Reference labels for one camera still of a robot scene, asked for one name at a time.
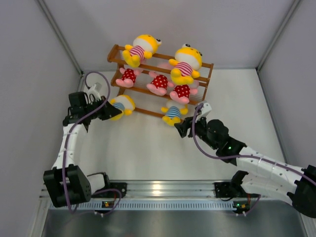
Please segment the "yellow toy blue stripes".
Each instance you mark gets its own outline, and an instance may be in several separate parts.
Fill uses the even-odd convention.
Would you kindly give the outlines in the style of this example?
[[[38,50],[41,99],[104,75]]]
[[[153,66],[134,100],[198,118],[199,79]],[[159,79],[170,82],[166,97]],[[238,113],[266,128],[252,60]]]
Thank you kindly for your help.
[[[111,120],[119,120],[122,116],[129,116],[135,110],[135,102],[128,95],[119,95],[110,100],[110,104],[121,111],[121,114],[114,116]]]
[[[162,120],[169,126],[174,126],[176,123],[181,122],[182,115],[188,113],[188,105],[180,104],[173,100],[168,100],[165,107],[161,107],[164,113]]]

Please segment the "pink toy red dots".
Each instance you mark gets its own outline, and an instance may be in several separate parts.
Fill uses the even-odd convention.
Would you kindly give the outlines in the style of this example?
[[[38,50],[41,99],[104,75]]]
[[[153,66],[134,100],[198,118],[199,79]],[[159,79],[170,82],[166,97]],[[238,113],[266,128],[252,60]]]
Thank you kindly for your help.
[[[198,93],[199,82],[194,80],[192,84],[177,85],[170,92],[169,96],[172,100],[179,104],[186,105],[190,101],[190,95]]]
[[[121,87],[131,88],[134,86],[137,77],[142,73],[142,69],[120,68],[122,76],[116,79],[116,84]]]
[[[158,71],[149,71],[149,76],[153,79],[146,85],[146,88],[153,94],[164,96],[169,88],[174,87],[170,76],[165,76]]]

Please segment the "yellow toy pink stripes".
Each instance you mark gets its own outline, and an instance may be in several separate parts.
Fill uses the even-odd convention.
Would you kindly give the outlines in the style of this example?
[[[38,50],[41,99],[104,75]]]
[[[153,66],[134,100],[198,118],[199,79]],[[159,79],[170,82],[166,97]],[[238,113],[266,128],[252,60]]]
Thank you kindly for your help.
[[[176,51],[174,59],[169,59],[169,64],[173,66],[170,76],[174,84],[193,84],[200,76],[202,53],[186,43]]]
[[[162,44],[160,39],[151,35],[139,35],[132,44],[126,44],[122,56],[127,65],[139,67],[144,61],[152,58]]]

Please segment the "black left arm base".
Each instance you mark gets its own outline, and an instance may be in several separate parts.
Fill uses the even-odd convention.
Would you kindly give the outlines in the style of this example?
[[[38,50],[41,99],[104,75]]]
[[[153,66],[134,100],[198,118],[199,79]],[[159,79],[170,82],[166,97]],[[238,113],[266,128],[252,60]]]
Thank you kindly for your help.
[[[110,181],[106,172],[97,172],[87,175],[87,179],[91,186],[92,198],[118,198],[119,193],[121,197],[125,197],[127,193],[126,182]]]

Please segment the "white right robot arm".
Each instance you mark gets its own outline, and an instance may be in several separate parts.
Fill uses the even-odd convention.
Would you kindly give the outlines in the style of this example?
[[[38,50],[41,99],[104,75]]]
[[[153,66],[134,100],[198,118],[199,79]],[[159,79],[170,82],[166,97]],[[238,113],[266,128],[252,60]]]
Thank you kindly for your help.
[[[236,196],[244,193],[267,196],[281,200],[299,213],[316,216],[316,168],[306,168],[278,162],[253,150],[229,135],[224,124],[202,117],[197,122],[192,117],[175,124],[180,136],[199,138],[215,150],[216,159],[238,168],[230,184]]]

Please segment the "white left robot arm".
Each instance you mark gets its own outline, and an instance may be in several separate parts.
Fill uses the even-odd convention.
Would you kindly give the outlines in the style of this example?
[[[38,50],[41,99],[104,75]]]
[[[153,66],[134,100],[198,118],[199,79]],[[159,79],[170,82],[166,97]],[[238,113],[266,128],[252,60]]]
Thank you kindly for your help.
[[[108,120],[122,111],[98,92],[69,94],[70,105],[63,119],[63,139],[56,161],[43,174],[43,181],[54,207],[68,207],[90,201],[99,195],[107,197],[112,190],[105,172],[86,175],[79,167],[79,158],[90,123]]]

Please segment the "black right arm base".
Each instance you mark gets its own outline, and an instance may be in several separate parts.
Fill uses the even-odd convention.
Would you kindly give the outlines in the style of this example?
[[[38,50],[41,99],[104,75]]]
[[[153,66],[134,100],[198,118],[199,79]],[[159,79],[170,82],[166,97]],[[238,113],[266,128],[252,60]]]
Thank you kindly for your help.
[[[248,193],[242,187],[242,179],[248,175],[248,172],[237,171],[230,181],[227,182],[215,182],[215,196],[217,198],[227,198],[231,200],[233,198],[247,198],[250,195],[251,198],[257,198],[259,195],[255,193]]]

